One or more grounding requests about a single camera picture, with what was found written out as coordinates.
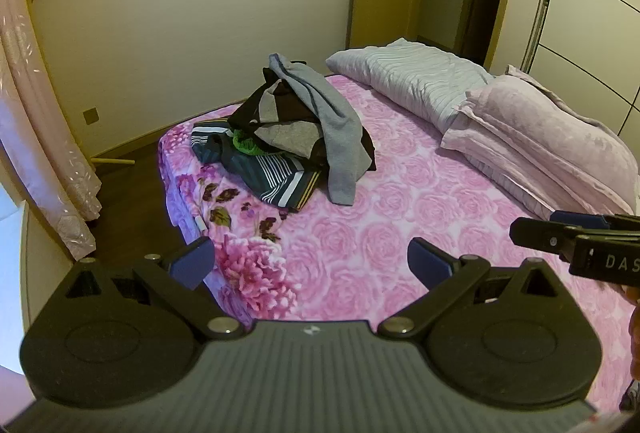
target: pillow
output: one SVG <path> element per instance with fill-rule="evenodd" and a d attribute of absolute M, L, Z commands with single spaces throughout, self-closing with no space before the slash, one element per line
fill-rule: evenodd
<path fill-rule="evenodd" d="M 460 114 L 461 118 L 469 120 L 463 114 Z M 471 165 L 478 169 L 485 177 L 493 180 L 498 186 L 507 191 L 517 202 L 519 202 L 527 211 L 539 216 L 543 220 L 548 220 L 554 209 L 550 207 L 545 201 L 537 197 L 534 193 L 527 188 L 518 184 L 514 179 L 500 173 L 499 170 L 491 168 L 484 162 L 480 162 L 477 158 L 471 155 L 465 155 L 465 158 L 471 163 Z"/>
<path fill-rule="evenodd" d="M 467 90 L 494 77 L 480 65 L 454 54 L 401 38 L 386 47 L 337 52 L 327 61 L 335 74 L 370 85 L 444 134 L 457 116 Z"/>
<path fill-rule="evenodd" d="M 609 128 L 533 82 L 506 75 L 467 92 L 459 109 L 468 120 L 456 120 L 444 148 L 497 169 L 555 210 L 634 213 L 633 154 Z"/>

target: gray sweatshirt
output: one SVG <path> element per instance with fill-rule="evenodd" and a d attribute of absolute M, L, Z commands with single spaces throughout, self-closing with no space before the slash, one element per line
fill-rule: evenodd
<path fill-rule="evenodd" d="M 352 206 L 356 181 L 371 165 L 360 143 L 360 118 L 344 96 L 312 68 L 291 63 L 280 54 L 269 56 L 269 67 L 320 120 L 329 163 L 329 198 L 334 204 Z"/>

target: light switch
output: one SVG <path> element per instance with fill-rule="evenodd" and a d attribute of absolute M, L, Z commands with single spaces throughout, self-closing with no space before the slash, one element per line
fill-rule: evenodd
<path fill-rule="evenodd" d="M 98 116 L 98 110 L 95 108 L 90 108 L 85 110 L 82 115 L 84 115 L 84 122 L 86 124 L 94 124 L 100 121 L 100 116 Z"/>

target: pink floral bedsheet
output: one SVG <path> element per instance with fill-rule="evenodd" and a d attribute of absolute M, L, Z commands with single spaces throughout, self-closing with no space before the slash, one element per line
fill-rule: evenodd
<path fill-rule="evenodd" d="M 599 409 L 615 409 L 630 381 L 631 306 L 607 286 L 570 276 L 557 257 L 513 245 L 510 223 L 529 215 L 462 155 L 440 149 L 441 134 L 431 124 L 348 78 L 333 76 L 329 81 L 356 109 L 376 147 L 378 170 L 360 179 L 354 205 L 336 206 L 325 191 L 316 190 L 300 213 L 286 214 L 261 203 L 219 164 L 203 167 L 190 148 L 193 123 L 229 115 L 236 108 L 229 106 L 179 124 L 159 143 L 167 209 L 185 240 L 200 236 L 194 221 L 200 217 L 206 221 L 204 233 L 225 261 L 235 261 L 232 249 L 238 247 L 230 244 L 248 247 L 249 238 L 263 249 L 252 257 L 255 265 L 261 266 L 261 258 L 269 254 L 276 257 L 267 267 L 280 281 L 279 295 L 271 302 L 275 307 L 267 313 L 271 317 L 366 319 L 373 329 L 426 292 L 406 264 L 406 248 L 414 236 L 454 256 L 479 254 L 500 266 L 515 267 L 527 256 L 543 256 L 603 345 L 590 401 Z M 276 243 L 261 238 L 265 236 Z M 265 247 L 271 249 L 265 253 Z M 220 269 L 209 274 L 206 283 L 226 312 L 244 322 L 257 315 L 239 294 L 257 293 L 259 287 L 247 288 L 245 280 L 239 285 Z M 282 313 L 280 302 L 286 308 Z"/>

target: pink curtain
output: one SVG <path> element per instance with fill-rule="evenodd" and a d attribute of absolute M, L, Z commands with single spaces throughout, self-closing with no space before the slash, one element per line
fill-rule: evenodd
<path fill-rule="evenodd" d="M 23 184 L 76 259 L 95 250 L 100 181 L 49 81 L 26 0 L 0 0 L 0 140 Z"/>

